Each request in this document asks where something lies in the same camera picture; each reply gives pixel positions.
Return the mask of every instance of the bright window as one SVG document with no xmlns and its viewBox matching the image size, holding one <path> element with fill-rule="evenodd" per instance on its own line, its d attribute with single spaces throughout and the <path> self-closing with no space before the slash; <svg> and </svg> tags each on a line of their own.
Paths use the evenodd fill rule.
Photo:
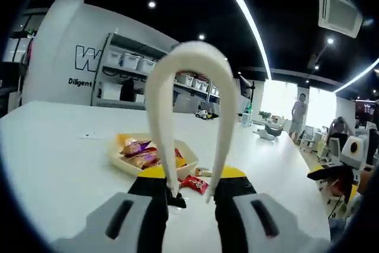
<svg viewBox="0 0 379 253">
<path fill-rule="evenodd" d="M 266 80 L 261 111 L 292 120 L 292 107 L 297 101 L 297 84 Z"/>
<path fill-rule="evenodd" d="M 329 127 L 336 118 L 336 111 L 336 94 L 315 87 L 309 88 L 307 126 L 317 127 L 318 129 L 323 126 Z"/>
</svg>

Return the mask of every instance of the cable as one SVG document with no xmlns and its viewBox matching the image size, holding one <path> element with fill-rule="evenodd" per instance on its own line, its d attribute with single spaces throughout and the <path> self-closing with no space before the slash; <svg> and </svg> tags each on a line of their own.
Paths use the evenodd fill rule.
<svg viewBox="0 0 379 253">
<path fill-rule="evenodd" d="M 333 214 L 333 213 L 334 213 L 334 211 L 336 210 L 336 207 L 337 207 L 337 205 L 338 205 L 339 201 L 341 201 L 341 197 L 342 197 L 342 196 L 340 196 L 340 197 L 339 197 L 339 199 L 338 199 L 338 201 L 337 201 L 336 205 L 334 206 L 334 209 L 332 210 L 332 212 L 330 213 L 330 215 L 327 217 L 327 219 L 330 219 L 330 217 L 332 216 L 332 214 Z"/>
</svg>

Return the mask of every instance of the floor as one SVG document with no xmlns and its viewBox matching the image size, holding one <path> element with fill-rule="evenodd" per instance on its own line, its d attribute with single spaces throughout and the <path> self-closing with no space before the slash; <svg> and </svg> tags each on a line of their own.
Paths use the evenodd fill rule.
<svg viewBox="0 0 379 253">
<path fill-rule="evenodd" d="M 298 147 L 298 150 L 301 153 L 302 157 L 304 158 L 306 164 L 308 165 L 309 170 L 313 170 L 316 166 L 319 165 L 319 163 L 317 162 L 316 152 L 308 153 L 308 152 L 301 150 L 299 146 L 297 146 L 297 147 Z M 329 198 L 325 194 L 324 191 L 322 192 L 322 197 L 323 197 L 324 202 L 325 202 L 326 213 L 327 213 L 327 215 L 330 215 L 330 213 L 333 211 L 333 208 L 336 206 L 337 201 L 332 200 L 329 204 L 327 204 Z M 336 212 L 335 217 L 342 217 L 343 213 L 344 213 L 344 209 L 345 209 L 345 207 L 341 207 L 341 210 Z"/>
</svg>

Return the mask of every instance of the led strip light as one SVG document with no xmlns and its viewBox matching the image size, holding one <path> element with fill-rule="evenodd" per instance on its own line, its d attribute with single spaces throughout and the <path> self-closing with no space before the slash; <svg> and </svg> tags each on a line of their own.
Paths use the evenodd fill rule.
<svg viewBox="0 0 379 253">
<path fill-rule="evenodd" d="M 348 83 L 346 83 L 345 85 L 342 85 L 340 88 L 336 89 L 333 91 L 333 93 L 337 93 L 343 89 L 345 89 L 346 87 L 350 86 L 351 84 L 353 84 L 355 81 L 359 80 L 360 78 L 362 78 L 364 75 L 366 75 L 368 72 L 370 72 L 372 69 L 374 69 L 374 67 L 379 63 L 379 57 L 377 58 L 377 60 L 372 64 L 370 65 L 369 67 L 367 67 L 364 71 L 362 71 L 360 74 L 358 74 L 355 78 L 351 79 Z"/>
<path fill-rule="evenodd" d="M 271 78 L 271 72 L 270 72 L 270 67 L 268 65 L 268 59 L 267 59 L 266 51 L 265 51 L 265 48 L 263 47 L 262 39 L 258 33 L 258 29 L 255 25 L 253 17 L 250 14 L 249 8 L 246 5 L 246 3 L 244 2 L 244 0 L 236 0 L 236 2 L 238 4 L 239 8 L 241 8 L 242 13 L 244 14 L 247 22 L 249 23 L 250 29 L 252 30 L 252 32 L 254 34 L 256 43 L 258 44 L 259 50 L 261 51 L 263 62 L 265 64 L 267 77 L 269 80 L 271 80 L 272 79 Z"/>
</svg>

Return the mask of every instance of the white u-shaped handle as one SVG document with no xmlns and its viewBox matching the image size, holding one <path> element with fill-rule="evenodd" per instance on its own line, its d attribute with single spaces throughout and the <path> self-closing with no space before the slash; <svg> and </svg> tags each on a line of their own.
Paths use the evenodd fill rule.
<svg viewBox="0 0 379 253">
<path fill-rule="evenodd" d="M 182 44 L 165 56 L 147 79 L 145 96 L 150 132 L 167 177 L 168 187 L 176 197 L 179 184 L 176 174 L 174 138 L 172 135 L 172 99 L 174 78 L 178 71 L 204 74 L 220 90 L 220 125 L 213 177 L 208 201 L 214 195 L 224 168 L 236 120 L 236 85 L 225 56 L 210 44 L 194 41 Z"/>
</svg>

